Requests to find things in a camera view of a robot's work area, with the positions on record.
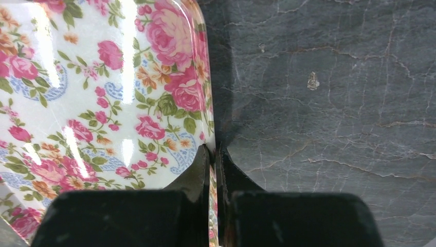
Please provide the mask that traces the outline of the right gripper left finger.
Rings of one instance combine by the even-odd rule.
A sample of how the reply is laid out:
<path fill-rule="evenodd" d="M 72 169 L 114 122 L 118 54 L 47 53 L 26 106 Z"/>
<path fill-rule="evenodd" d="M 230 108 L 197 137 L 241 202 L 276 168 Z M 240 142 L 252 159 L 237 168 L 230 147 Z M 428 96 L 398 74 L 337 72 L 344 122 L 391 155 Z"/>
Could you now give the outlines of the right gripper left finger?
<path fill-rule="evenodd" d="M 32 246 L 208 246 L 210 155 L 163 189 L 76 190 L 49 206 Z"/>

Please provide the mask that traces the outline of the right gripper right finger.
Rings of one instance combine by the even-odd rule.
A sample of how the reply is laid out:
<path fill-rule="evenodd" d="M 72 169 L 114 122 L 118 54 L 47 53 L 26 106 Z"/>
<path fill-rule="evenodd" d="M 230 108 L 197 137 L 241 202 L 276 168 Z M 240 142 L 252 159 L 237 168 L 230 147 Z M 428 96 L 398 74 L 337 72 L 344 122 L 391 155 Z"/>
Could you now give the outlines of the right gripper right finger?
<path fill-rule="evenodd" d="M 383 246 L 366 203 L 342 192 L 268 192 L 216 151 L 221 246 Z"/>

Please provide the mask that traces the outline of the floral rectangular tray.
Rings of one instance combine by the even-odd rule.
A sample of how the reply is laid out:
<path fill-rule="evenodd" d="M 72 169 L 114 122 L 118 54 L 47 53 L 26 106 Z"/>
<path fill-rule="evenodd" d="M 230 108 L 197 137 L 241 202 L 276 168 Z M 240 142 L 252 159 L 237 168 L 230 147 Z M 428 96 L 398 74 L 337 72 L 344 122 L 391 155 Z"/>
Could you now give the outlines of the floral rectangular tray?
<path fill-rule="evenodd" d="M 204 144 L 196 1 L 1 1 L 1 218 L 26 244 L 61 193 L 164 188 Z"/>

